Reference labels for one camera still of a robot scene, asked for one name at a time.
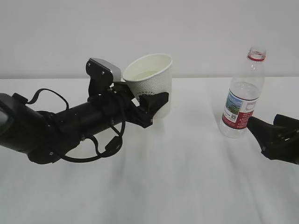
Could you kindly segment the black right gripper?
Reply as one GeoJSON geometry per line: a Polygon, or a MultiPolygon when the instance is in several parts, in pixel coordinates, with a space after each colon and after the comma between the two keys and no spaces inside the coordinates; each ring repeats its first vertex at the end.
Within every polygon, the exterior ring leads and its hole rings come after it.
{"type": "Polygon", "coordinates": [[[248,130],[257,140],[261,153],[269,160],[299,164],[299,120],[277,114],[273,125],[250,117],[248,130]]]}

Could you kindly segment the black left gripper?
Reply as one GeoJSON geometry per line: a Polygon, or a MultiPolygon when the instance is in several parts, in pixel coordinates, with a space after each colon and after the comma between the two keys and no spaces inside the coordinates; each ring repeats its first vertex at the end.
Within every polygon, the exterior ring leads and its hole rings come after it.
{"type": "Polygon", "coordinates": [[[154,95],[139,96],[139,106],[133,103],[135,98],[125,83],[114,83],[112,90],[120,100],[125,120],[129,123],[147,128],[153,124],[153,117],[166,117],[170,112],[169,93],[161,92],[154,95]]]}

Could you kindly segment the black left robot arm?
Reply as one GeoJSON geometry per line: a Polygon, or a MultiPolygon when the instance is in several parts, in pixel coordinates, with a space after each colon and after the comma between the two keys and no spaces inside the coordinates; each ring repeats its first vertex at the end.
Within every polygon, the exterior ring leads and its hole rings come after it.
{"type": "Polygon", "coordinates": [[[139,105],[133,103],[129,86],[116,77],[121,70],[108,61],[90,58],[86,63],[90,77],[86,103],[66,106],[58,113],[34,111],[30,108],[41,93],[37,90],[32,99],[20,94],[0,95],[0,144],[24,153],[37,164],[54,163],[60,159],[73,163],[86,163],[116,154],[122,147],[126,123],[143,128],[152,125],[153,117],[169,100],[169,93],[145,93],[139,105]],[[103,152],[89,158],[72,158],[67,154],[80,142],[89,139],[95,147],[95,135],[113,129],[115,136],[103,152]]]}

